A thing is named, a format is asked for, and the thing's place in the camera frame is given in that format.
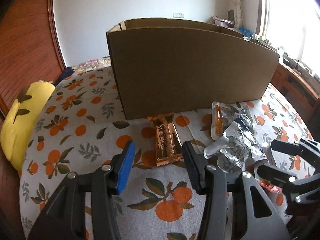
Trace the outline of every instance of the open cardboard box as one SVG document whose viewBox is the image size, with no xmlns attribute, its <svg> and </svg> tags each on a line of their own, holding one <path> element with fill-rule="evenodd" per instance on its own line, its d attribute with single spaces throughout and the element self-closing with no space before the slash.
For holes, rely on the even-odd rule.
<svg viewBox="0 0 320 240">
<path fill-rule="evenodd" d="M 107 40 L 128 120 L 261 98 L 279 60 L 232 29 L 189 20 L 123 21 Z"/>
</svg>

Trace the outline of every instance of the orange-patterned tablecloth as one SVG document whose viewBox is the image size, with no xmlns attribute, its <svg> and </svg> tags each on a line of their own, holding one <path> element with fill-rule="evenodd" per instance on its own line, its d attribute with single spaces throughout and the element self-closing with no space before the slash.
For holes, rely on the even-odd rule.
<svg viewBox="0 0 320 240">
<path fill-rule="evenodd" d="M 75 67 L 75 73 L 57 86 L 40 114 L 20 184 L 25 235 L 66 173 L 95 171 L 132 139 L 136 155 L 127 187 L 113 197 L 122 239 L 195 239 L 205 196 L 192 190 L 183 161 L 156 167 L 155 129 L 146 119 L 125 120 L 109 63 L 102 58 Z M 259 142 L 311 138 L 294 108 L 271 84 L 261 99 L 234 106 L 240 109 L 245 104 L 250 107 Z M 211 108 L 176 113 L 174 124 L 180 140 L 192 140 L 201 154 L 213 142 Z M 292 170 L 298 178 L 313 174 L 312 166 L 298 156 L 277 153 L 274 159 L 279 168 Z M 269 196 L 287 222 L 282 193 Z M 227 198 L 230 206 L 232 194 Z M 86 206 L 87 238 L 93 239 L 90 194 Z M 232 208 L 228 208 L 226 238 L 230 238 L 231 218 Z"/>
</svg>

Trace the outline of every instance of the foil package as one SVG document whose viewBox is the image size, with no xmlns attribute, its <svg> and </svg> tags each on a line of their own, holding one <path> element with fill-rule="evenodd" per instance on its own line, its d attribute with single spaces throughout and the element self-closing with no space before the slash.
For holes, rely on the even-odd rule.
<svg viewBox="0 0 320 240">
<path fill-rule="evenodd" d="M 148 121 L 156 127 L 157 166 L 173 163 L 182 159 L 182 145 L 173 124 L 173 114 L 160 114 L 148 117 Z"/>
<path fill-rule="evenodd" d="M 263 149 L 240 118 L 236 118 L 223 135 L 204 149 L 204 157 L 218 155 L 218 166 L 225 172 L 244 171 L 258 161 Z"/>
</svg>

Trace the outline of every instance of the wooden desk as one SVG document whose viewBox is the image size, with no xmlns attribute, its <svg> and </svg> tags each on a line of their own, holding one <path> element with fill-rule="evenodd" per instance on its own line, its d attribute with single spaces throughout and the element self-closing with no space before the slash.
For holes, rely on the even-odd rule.
<svg viewBox="0 0 320 240">
<path fill-rule="evenodd" d="M 305 123 L 319 106 L 319 95 L 293 69 L 278 63 L 271 83 L 284 95 Z"/>
</svg>

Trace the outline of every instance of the yellow cushion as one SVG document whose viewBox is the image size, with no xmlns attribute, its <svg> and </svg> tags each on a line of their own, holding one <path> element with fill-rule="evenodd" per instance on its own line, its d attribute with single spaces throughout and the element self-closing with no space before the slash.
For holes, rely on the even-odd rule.
<svg viewBox="0 0 320 240">
<path fill-rule="evenodd" d="M 21 103 L 16 99 L 4 120 L 0 133 L 1 147 L 4 155 L 17 171 L 21 171 L 31 133 L 54 89 L 54 85 L 47 82 L 31 84 L 26 95 L 32 98 Z M 27 109 L 30 112 L 16 116 L 19 109 Z"/>
</svg>

